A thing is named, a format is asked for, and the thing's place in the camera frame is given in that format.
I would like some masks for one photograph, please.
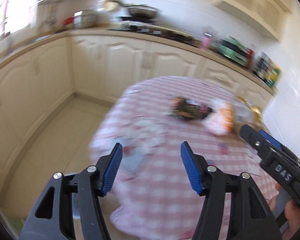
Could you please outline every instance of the bottle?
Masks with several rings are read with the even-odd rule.
[[[269,76],[268,80],[266,81],[266,84],[271,88],[274,87],[280,74],[281,74],[280,67],[277,64],[274,64],[271,75]]]
[[[253,74],[256,75],[258,78],[260,78],[261,80],[263,80],[264,82],[265,82],[266,71],[268,69],[268,61],[269,61],[269,57],[265,53],[262,53],[258,64],[253,70]]]
[[[274,69],[274,62],[271,59],[269,59],[268,68],[267,68],[266,73],[264,74],[264,82],[268,81],[268,79],[270,78],[270,76],[272,74],[273,69]]]
[[[201,47],[208,49],[212,44],[212,35],[210,33],[204,33],[204,36],[202,38],[202,44]]]
[[[247,56],[246,56],[246,58],[247,58],[248,60],[247,60],[246,65],[245,65],[246,69],[250,69],[251,66],[252,66],[252,57],[253,57],[253,53],[254,53],[253,50],[247,49]]]

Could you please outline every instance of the pot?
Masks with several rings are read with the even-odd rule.
[[[154,19],[159,15],[160,10],[145,4],[126,5],[129,14],[136,18]]]
[[[76,12],[73,17],[75,29],[91,28],[97,20],[97,13],[94,10],[82,10]]]

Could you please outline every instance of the snack bag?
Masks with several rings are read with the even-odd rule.
[[[214,135],[226,135],[231,132],[234,121],[233,105],[222,99],[213,99],[211,107],[215,113],[211,113],[204,121],[205,127]]]
[[[206,118],[212,109],[208,106],[200,105],[195,101],[182,96],[173,97],[169,102],[169,111],[167,114],[176,118],[190,120],[202,120]]]

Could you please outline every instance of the frying pan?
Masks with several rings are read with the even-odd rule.
[[[146,4],[124,4],[120,0],[111,0],[117,2],[122,7],[126,7],[129,14],[136,18],[154,19],[160,14],[160,10]]]

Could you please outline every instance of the hand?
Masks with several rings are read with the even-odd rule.
[[[280,190],[280,185],[276,184],[275,188],[277,191]],[[275,204],[277,202],[277,196],[272,198],[269,202],[270,209],[274,211]],[[289,222],[289,228],[285,233],[282,235],[282,240],[289,240],[292,236],[298,231],[300,227],[300,207],[291,199],[285,205],[284,209],[285,217]]]

